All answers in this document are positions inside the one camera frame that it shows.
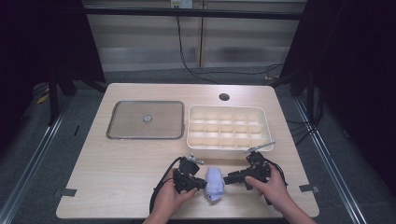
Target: black cable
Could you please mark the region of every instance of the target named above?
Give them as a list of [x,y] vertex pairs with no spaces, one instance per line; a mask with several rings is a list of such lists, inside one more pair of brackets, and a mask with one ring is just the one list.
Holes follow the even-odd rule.
[[291,129],[289,129],[289,131],[290,131],[290,132],[293,132],[293,131],[296,131],[296,130],[299,130],[299,129],[303,128],[304,126],[306,126],[305,123],[300,124],[300,125],[297,126],[297,127],[291,128]]
[[311,134],[314,130],[317,129],[318,124],[320,122],[320,120],[323,117],[323,95],[321,94],[321,92],[319,92],[319,99],[318,99],[318,105],[317,105],[317,113],[315,115],[315,118],[312,122],[312,129],[308,131],[308,133],[306,133],[298,142],[296,142],[294,145],[298,146],[309,134]]
[[283,85],[285,83],[289,83],[294,77],[299,76],[302,73],[302,69],[297,69],[293,72],[291,72],[288,76],[283,76],[281,78],[279,78],[277,81],[271,83],[269,86],[276,88],[280,85]]
[[298,135],[300,135],[300,134],[302,134],[302,133],[306,133],[306,130],[302,130],[302,131],[300,131],[300,132],[298,132],[298,133],[293,134],[292,136],[295,137],[295,136],[298,136]]
[[157,198],[158,192],[160,192],[160,189],[163,187],[163,184],[166,181],[168,181],[169,179],[167,179],[166,181],[163,181],[163,180],[166,178],[166,176],[168,175],[168,173],[172,169],[172,167],[175,165],[175,163],[177,163],[178,161],[181,161],[181,159],[183,159],[183,158],[178,157],[171,163],[171,165],[166,170],[165,174],[163,174],[163,177],[161,178],[160,182],[158,182],[157,187],[155,187],[154,192],[152,192],[151,199],[149,201],[149,212],[150,213],[152,212],[152,209],[154,208],[154,203],[155,203],[155,199]]
[[295,121],[295,120],[286,120],[287,123],[295,123],[295,124],[307,124],[305,121]]
[[230,71],[222,71],[222,72],[196,72],[196,71],[192,71],[190,70],[190,68],[187,66],[186,64],[186,60],[184,58],[184,52],[183,52],[183,45],[181,42],[181,31],[180,31],[180,19],[179,17],[177,17],[177,33],[178,33],[178,44],[179,44],[179,51],[180,51],[180,58],[181,61],[183,63],[183,66],[187,69],[187,71],[190,72],[190,74],[196,78],[200,78],[202,80],[206,80],[206,81],[210,81],[216,84],[220,84],[217,81],[205,78],[205,77],[198,77],[197,75],[208,75],[208,74],[236,74],[236,75],[246,75],[246,76],[257,76],[257,75],[261,75],[261,74],[267,74],[267,77],[269,77],[269,72],[276,69],[279,66],[282,66],[283,63],[274,63],[269,65],[265,71],[260,71],[260,72],[256,72],[256,73],[243,73],[243,72],[230,72]]

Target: rectangular tray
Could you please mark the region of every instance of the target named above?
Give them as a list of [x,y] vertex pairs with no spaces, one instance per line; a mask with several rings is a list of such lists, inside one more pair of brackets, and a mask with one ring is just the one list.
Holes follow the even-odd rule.
[[[263,109],[193,105],[189,110],[187,145],[199,158],[244,159],[250,147],[272,142]],[[270,151],[273,145],[259,151]]]
[[184,133],[180,101],[120,101],[114,106],[109,139],[178,139]]

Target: crumpled fabric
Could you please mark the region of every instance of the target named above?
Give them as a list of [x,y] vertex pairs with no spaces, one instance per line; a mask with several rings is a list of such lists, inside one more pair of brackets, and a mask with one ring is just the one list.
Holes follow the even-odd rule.
[[207,168],[206,182],[205,193],[209,201],[214,202],[224,195],[224,181],[219,168]]

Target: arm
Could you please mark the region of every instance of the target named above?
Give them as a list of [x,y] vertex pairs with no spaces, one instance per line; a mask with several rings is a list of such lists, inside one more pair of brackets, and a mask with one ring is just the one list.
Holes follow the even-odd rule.
[[259,196],[264,195],[290,224],[316,223],[290,197],[279,171],[271,164],[270,167],[271,178],[267,183],[262,183],[251,176],[247,176],[246,181],[258,190]]
[[166,223],[178,211],[181,205],[191,199],[197,192],[197,189],[192,189],[187,193],[177,193],[172,175],[173,169],[167,174],[165,183],[155,199],[154,208],[143,223]]

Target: person's right hand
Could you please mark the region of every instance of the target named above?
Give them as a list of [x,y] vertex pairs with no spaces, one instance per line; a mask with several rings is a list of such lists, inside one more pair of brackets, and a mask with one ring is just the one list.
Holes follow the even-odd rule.
[[259,196],[264,195],[274,205],[276,211],[281,212],[282,205],[293,203],[293,200],[286,189],[285,182],[280,176],[279,171],[272,164],[270,164],[270,168],[271,177],[267,183],[263,183],[251,176],[247,176],[245,180],[257,189]]
[[290,224],[316,223],[290,197],[285,182],[275,166],[270,164],[270,168],[271,177],[267,183],[263,183],[251,176],[245,177],[245,180],[258,190],[259,196],[264,195],[274,205],[276,211],[282,213]]

